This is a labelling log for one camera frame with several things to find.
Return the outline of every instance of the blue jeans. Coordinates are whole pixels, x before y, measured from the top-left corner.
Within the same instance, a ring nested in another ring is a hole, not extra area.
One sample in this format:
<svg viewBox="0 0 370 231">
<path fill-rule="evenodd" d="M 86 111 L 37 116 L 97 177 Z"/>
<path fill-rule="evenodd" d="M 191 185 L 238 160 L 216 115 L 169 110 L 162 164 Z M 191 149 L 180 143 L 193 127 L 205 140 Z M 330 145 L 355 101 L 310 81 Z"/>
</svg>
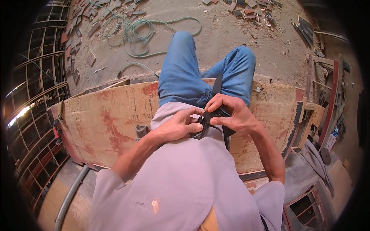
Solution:
<svg viewBox="0 0 370 231">
<path fill-rule="evenodd" d="M 256 57 L 247 47 L 236 47 L 209 70 L 200 73 L 191 34 L 176 32 L 159 76 L 159 106 L 168 102 L 187 103 L 204 108 L 212 98 L 213 86 L 202 78 L 222 75 L 222 94 L 239 97 L 250 103 Z"/>
</svg>

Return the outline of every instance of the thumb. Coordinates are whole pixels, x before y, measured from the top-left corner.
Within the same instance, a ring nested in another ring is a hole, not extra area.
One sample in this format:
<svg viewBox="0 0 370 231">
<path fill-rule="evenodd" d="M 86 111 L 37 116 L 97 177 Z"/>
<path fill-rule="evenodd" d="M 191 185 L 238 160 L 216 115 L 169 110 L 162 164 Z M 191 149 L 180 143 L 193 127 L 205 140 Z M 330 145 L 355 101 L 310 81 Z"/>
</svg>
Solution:
<svg viewBox="0 0 370 231">
<path fill-rule="evenodd" d="M 225 117 L 213 117 L 209 123 L 211 125 L 224 125 L 226 127 L 228 127 L 228 125 L 230 124 L 230 118 L 231 117 L 228 117 L 228 118 L 225 118 Z"/>
<path fill-rule="evenodd" d="M 203 125 L 201 125 L 200 123 L 191 123 L 189 125 L 186 126 L 186 132 L 187 133 L 196 133 L 196 132 L 200 132 L 203 130 Z"/>
</svg>

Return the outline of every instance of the person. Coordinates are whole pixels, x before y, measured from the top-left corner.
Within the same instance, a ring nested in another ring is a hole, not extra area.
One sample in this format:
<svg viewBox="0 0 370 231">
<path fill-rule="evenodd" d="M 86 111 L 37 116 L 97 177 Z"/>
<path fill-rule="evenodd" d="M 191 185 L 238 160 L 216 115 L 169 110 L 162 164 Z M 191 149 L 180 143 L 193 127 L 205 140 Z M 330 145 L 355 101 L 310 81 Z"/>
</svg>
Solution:
<svg viewBox="0 0 370 231">
<path fill-rule="evenodd" d="M 200 73 L 193 37 L 174 34 L 159 76 L 160 108 L 152 130 L 119 156 L 111 170 L 98 172 L 90 231 L 281 229 L 284 160 L 247 107 L 255 64 L 249 48 L 236 47 Z M 202 78 L 220 75 L 221 92 L 212 96 L 212 86 Z M 231 117 L 212 118 L 215 127 L 202 139 L 190 138 L 189 133 L 203 129 L 197 118 L 221 105 Z M 254 195 L 238 176 L 221 125 L 248 133 L 258 149 L 270 182 Z"/>
</svg>

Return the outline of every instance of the light purple polo shirt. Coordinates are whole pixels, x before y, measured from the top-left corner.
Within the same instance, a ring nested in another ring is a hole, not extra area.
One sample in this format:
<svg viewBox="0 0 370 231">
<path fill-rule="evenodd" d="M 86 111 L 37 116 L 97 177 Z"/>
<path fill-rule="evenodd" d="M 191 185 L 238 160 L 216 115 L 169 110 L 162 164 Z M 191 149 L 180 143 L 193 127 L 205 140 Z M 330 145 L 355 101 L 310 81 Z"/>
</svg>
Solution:
<svg viewBox="0 0 370 231">
<path fill-rule="evenodd" d="M 151 128 L 190 107 L 166 103 Z M 196 231 L 214 206 L 220 231 L 264 230 L 260 214 L 269 230 L 277 231 L 284 194 L 284 185 L 272 181 L 252 196 L 236 172 L 222 133 L 210 127 L 201 140 L 185 138 L 160 147 L 127 186 L 113 171 L 99 171 L 89 230 Z"/>
</svg>

